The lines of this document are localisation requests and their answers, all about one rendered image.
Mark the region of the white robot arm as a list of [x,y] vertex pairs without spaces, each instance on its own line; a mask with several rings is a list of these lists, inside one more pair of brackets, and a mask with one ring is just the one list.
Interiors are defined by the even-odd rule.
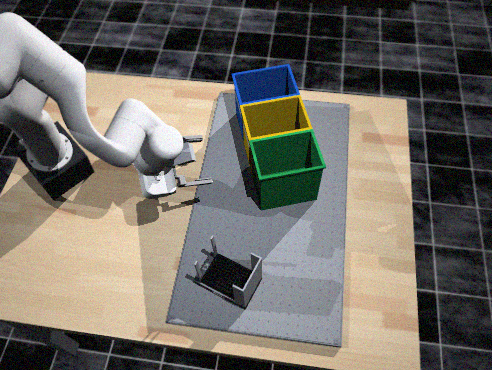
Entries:
[[155,175],[196,161],[193,145],[135,99],[120,104],[102,136],[87,114],[84,65],[21,16],[0,14],[0,120],[25,146],[33,168],[54,172],[68,164],[73,149],[43,110],[47,95],[73,138],[110,165],[134,163]]

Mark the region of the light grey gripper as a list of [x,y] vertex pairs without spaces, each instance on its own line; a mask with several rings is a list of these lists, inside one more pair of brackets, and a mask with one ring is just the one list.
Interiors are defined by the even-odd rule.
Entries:
[[[186,139],[186,142],[189,143],[201,142],[203,140],[202,135],[182,137],[184,137]],[[137,170],[136,167],[135,169]],[[141,173],[139,170],[137,171],[139,175],[142,194],[148,199],[166,197],[172,194],[176,190],[175,179],[177,179],[178,181],[178,188],[213,183],[212,178],[196,179],[193,182],[186,182],[185,175],[177,175],[175,166],[164,168],[155,175],[146,175]]]

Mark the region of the blue open-top bin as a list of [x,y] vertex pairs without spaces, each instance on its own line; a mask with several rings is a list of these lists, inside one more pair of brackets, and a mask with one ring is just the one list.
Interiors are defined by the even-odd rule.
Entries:
[[289,64],[233,73],[232,78],[235,88],[236,114],[243,141],[243,118],[240,105],[300,95]]

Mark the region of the green bin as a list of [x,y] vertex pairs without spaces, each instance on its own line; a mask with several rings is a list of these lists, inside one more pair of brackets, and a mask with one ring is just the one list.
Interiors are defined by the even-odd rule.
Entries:
[[260,209],[317,200],[323,156],[313,129],[249,140]]

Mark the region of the yellow open-top bin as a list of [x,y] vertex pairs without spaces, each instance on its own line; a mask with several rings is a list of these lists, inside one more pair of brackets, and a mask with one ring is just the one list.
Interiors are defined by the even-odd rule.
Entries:
[[312,129],[300,95],[240,105],[244,146],[252,174],[249,140]]

